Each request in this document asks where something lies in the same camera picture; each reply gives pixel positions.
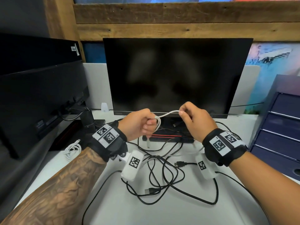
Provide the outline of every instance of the drawer handle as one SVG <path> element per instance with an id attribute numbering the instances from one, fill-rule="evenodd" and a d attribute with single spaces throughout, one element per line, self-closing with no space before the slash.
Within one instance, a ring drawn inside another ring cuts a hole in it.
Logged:
<path id="1" fill-rule="evenodd" d="M 300 176 L 300 169 L 295 169 L 294 174 Z"/>

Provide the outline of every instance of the drawer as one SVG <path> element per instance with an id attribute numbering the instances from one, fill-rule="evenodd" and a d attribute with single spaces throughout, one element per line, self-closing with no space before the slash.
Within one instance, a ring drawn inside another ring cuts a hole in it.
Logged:
<path id="1" fill-rule="evenodd" d="M 268 114 L 262 129 L 300 141 L 300 121 Z"/>
<path id="2" fill-rule="evenodd" d="M 300 181 L 300 163 L 256 146 L 251 153 L 279 172 Z"/>
<path id="3" fill-rule="evenodd" d="M 282 155 L 291 157 L 300 162 L 300 142 L 260 131 L 255 144 Z"/>
<path id="4" fill-rule="evenodd" d="M 271 111 L 300 118 L 300 97 L 295 95 L 279 94 Z"/>

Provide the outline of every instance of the desk surface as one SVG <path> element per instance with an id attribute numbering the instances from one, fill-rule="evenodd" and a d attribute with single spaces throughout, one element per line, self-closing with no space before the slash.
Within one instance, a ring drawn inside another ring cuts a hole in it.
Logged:
<path id="1" fill-rule="evenodd" d="M 107 122 L 122 118 L 122 116 L 114 116 L 113 112 L 93 111 L 95 119 L 106 119 Z M 228 116 L 227 119 L 215 119 L 223 122 L 233 132 L 237 133 L 245 143 L 249 143 L 252 134 L 256 115 L 239 115 Z M 146 148 L 145 142 L 140 140 L 140 145 Z M 168 143 L 158 155 L 167 152 L 174 143 Z M 152 142 L 151 148 L 157 149 L 162 146 L 162 142 Z M 196 143 L 197 149 L 201 147 L 201 143 Z M 137 149 L 136 146 L 128 144 L 128 150 Z M 192 144 L 184 144 L 179 154 L 184 152 L 193 152 L 196 149 Z M 170 162 L 176 161 L 195 162 L 192 155 L 184 155 L 180 157 L 172 157 Z M 68 164 L 64 158 L 63 151 L 51 151 L 47 154 L 43 169 L 29 187 L 21 203 L 35 189 L 52 177 L 56 172 Z M 102 185 L 105 178 L 115 170 L 122 170 L 123 162 L 109 161 L 107 167 L 95 184 L 91 194 L 88 196 L 83 209 L 78 214 L 76 224 L 81 224 L 81 218 L 84 210 L 95 196 L 97 190 Z M 162 165 L 158 162 L 155 166 L 154 173 L 158 181 L 162 184 L 161 175 Z M 199 172 L 197 166 L 187 165 L 182 168 L 185 172 L 185 179 L 176 184 L 179 189 L 198 196 L 208 201 L 214 201 L 216 189 L 213 180 L 205 180 Z M 222 171 L 233 178 L 237 177 L 233 172 L 225 167 L 219 167 Z M 145 165 L 139 171 L 134 182 L 131 183 L 137 193 L 143 194 L 145 189 L 152 187 L 149 183 L 149 169 Z M 120 173 L 115 173 L 104 185 L 89 210 L 85 215 L 84 224 L 105 224 L 105 225 L 152 225 L 152 224 L 213 224 L 213 225 L 234 225 L 234 224 L 268 224 L 265 215 L 261 211 L 257 203 L 252 197 L 234 181 L 219 175 L 216 177 L 219 186 L 219 201 L 216 205 L 206 205 L 190 197 L 187 197 L 174 189 L 170 188 L 162 199 L 154 205 L 142 204 L 137 197 L 131 195 L 126 185 L 120 179 Z M 155 201 L 157 196 L 144 197 L 147 202 Z"/>

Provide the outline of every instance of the hand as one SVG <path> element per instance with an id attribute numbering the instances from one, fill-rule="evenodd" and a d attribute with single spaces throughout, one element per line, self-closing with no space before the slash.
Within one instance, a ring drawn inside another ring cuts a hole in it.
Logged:
<path id="1" fill-rule="evenodd" d="M 155 114 L 149 109 L 134 111 L 128 114 L 123 120 L 119 121 L 119 130 L 127 137 L 127 141 L 132 141 L 142 135 L 148 138 L 152 135 L 156 128 Z"/>
<path id="2" fill-rule="evenodd" d="M 186 102 L 179 110 L 179 115 L 191 135 L 199 142 L 202 142 L 212 130 L 218 128 L 206 110 L 196 107 L 191 102 Z"/>

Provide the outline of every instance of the left hand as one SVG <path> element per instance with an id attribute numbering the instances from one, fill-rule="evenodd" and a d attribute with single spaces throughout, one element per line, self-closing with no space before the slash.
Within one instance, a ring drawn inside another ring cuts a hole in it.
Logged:
<path id="1" fill-rule="evenodd" d="M 155 114 L 148 108 L 134 111 L 119 121 L 118 129 L 126 135 L 127 141 L 135 140 L 142 135 L 149 138 L 156 128 L 157 120 L 154 117 Z"/>

